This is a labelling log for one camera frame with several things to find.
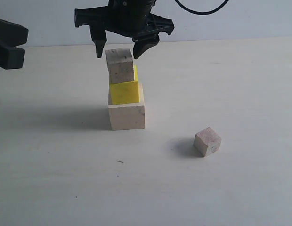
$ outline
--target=wooden cube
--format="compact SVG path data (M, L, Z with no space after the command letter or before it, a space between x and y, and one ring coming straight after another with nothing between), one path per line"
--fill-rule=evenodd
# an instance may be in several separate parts
M109 94L108 113L112 130L144 129L145 128L145 103L143 86L139 83L138 103L113 105Z
M221 138L210 127L196 134L194 147L204 156L208 156L218 151L221 144Z
M133 57L129 48L105 51L110 84L134 81Z
M109 84L109 90L113 105L138 103L140 101L138 72L135 66L134 81Z

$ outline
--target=black cable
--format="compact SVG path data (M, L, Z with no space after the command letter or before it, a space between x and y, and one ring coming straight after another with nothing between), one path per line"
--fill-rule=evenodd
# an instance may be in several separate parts
M218 6L216 9L214 10L211 10L211 11L208 11L208 12L197 12L197 11L194 11L194 10L191 10L189 8L187 8L186 6L184 6L179 0L175 0L175 2L181 7L183 8L185 11L189 12L189 13L193 13L193 14L196 14L196 15L209 15L209 14L213 14L213 13L216 13L217 11L219 11L221 8L223 8L227 2L229 0L225 0L220 6Z

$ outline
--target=block tower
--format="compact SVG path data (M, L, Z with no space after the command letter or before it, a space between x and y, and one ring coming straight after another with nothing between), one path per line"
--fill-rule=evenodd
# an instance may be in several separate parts
M112 130L144 129L145 103L142 83L129 48L105 51L108 74L108 112Z

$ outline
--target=white table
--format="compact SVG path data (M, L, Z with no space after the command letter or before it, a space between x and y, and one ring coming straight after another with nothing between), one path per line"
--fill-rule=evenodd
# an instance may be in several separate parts
M128 131L93 46L26 50L0 69L0 226L292 226L292 37L160 43Z

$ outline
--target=yellow cube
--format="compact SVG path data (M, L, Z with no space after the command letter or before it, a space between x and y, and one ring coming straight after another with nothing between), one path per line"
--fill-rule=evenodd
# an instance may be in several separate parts
M134 81L109 84L110 95L113 105L122 105L140 102L138 87L138 72L134 65Z

